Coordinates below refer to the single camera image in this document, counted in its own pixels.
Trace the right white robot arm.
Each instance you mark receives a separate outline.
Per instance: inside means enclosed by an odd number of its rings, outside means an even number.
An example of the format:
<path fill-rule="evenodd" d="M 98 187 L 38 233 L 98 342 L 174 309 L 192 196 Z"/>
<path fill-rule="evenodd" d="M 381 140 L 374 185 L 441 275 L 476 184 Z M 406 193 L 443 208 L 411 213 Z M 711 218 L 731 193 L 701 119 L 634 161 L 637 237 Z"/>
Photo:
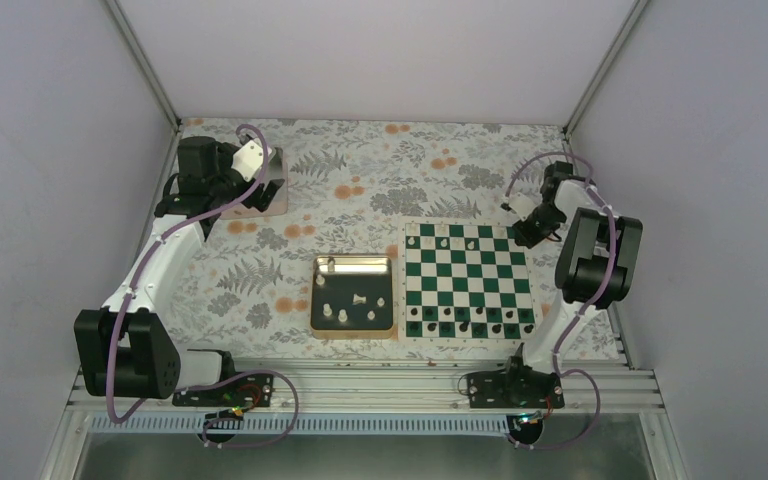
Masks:
<path fill-rule="evenodd" d="M 590 175 L 579 176 L 569 162 L 557 161 L 544 170 L 540 201 L 514 191 L 525 170 L 542 154 L 513 174 L 503 209 L 514 213 L 515 242 L 531 249 L 567 228 L 554 270 L 557 294 L 549 313 L 522 349 L 526 365 L 541 373 L 561 373 L 566 343 L 599 312 L 628 295 L 643 235 L 640 220 L 620 215 Z"/>

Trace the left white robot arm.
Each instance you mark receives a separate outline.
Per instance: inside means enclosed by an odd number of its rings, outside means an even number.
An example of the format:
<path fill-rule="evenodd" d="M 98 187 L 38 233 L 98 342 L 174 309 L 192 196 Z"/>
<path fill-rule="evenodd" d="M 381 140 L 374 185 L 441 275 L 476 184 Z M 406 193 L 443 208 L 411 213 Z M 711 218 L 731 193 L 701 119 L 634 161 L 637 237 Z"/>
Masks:
<path fill-rule="evenodd" d="M 283 151 L 244 134 L 237 143 L 183 138 L 178 170 L 155 206 L 149 238 L 130 272 L 98 309 L 81 311 L 74 334 L 88 393 L 165 399 L 198 386 L 215 405 L 230 402 L 238 377 L 220 351 L 186 349 L 167 332 L 178 283 L 204 246 L 223 208 L 264 212 L 284 184 Z"/>

